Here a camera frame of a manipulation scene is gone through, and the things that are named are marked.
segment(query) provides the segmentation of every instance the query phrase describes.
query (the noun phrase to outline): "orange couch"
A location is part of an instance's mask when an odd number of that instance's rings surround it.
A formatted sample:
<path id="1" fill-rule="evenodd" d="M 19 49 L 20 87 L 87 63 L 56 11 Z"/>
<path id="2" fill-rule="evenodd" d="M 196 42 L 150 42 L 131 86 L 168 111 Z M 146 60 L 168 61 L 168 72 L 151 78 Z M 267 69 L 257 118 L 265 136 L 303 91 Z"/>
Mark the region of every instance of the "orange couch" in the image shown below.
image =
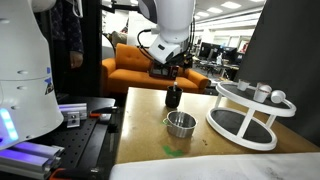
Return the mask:
<path id="1" fill-rule="evenodd" d="M 135 46 L 117 44 L 116 57 L 102 60 L 102 95 L 127 93 L 129 87 L 166 90 L 174 80 L 150 77 L 151 61 Z M 192 69 L 179 68 L 176 80 L 184 92 L 204 93 L 209 79 Z"/>

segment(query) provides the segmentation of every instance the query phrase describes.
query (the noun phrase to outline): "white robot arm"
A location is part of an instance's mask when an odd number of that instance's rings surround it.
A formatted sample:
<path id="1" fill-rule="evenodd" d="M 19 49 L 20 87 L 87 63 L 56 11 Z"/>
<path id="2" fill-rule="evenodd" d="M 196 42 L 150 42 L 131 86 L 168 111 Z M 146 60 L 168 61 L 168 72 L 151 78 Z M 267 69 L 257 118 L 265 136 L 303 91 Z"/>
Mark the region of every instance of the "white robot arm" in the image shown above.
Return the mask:
<path id="1" fill-rule="evenodd" d="M 158 25 L 160 33 L 149 54 L 165 64 L 187 48 L 195 0 L 139 0 L 141 14 Z"/>

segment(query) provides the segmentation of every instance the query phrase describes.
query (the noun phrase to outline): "table surface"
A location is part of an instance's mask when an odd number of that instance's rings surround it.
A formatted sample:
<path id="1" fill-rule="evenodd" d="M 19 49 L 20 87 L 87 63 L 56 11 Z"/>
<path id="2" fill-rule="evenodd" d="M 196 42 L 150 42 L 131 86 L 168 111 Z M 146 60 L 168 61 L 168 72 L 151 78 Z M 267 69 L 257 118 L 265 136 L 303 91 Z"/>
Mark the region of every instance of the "table surface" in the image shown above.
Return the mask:
<path id="1" fill-rule="evenodd" d="M 179 107 L 171 109 L 165 106 L 165 95 L 163 90 L 129 88 L 117 164 L 202 155 L 320 152 L 318 146 L 276 121 L 271 127 L 278 138 L 273 150 L 245 148 L 221 136 L 207 122 L 206 114 L 214 107 L 216 96 L 183 93 Z M 248 110 L 226 98 L 219 106 Z M 173 110 L 187 112 L 198 121 L 191 138 L 181 139 L 167 132 L 162 120 Z M 267 115 L 260 112 L 254 117 L 267 121 Z"/>

